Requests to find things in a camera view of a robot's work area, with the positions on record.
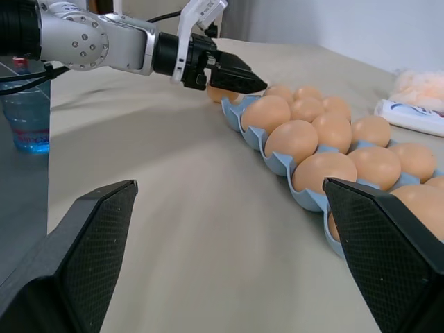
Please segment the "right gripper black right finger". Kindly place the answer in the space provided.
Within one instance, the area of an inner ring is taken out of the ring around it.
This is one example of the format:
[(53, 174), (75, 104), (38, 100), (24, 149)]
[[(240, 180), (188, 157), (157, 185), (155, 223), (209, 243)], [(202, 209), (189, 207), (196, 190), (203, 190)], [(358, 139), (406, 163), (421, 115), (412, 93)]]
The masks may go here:
[(443, 242), (390, 193), (326, 178), (348, 268), (382, 332), (443, 331)]

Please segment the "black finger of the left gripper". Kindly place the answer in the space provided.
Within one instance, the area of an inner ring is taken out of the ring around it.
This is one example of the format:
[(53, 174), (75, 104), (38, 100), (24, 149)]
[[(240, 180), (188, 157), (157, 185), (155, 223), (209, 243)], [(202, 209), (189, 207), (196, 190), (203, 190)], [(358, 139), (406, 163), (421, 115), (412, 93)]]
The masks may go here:
[(213, 68), (211, 87), (239, 94), (254, 94), (266, 89), (266, 83), (251, 70), (240, 68)]
[(216, 56), (216, 64), (214, 68), (240, 68), (240, 69), (247, 69), (251, 70), (251, 67), (248, 66), (239, 56), (232, 54), (232, 53), (226, 53), (223, 51), (217, 51), (215, 53)]

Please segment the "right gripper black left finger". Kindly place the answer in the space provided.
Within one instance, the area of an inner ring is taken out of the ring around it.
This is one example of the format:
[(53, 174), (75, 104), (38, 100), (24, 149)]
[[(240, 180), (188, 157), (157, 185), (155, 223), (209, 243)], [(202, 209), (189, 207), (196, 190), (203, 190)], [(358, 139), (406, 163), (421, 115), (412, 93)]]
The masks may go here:
[(137, 182), (124, 180), (74, 201), (1, 284), (2, 332), (101, 330), (137, 193)]

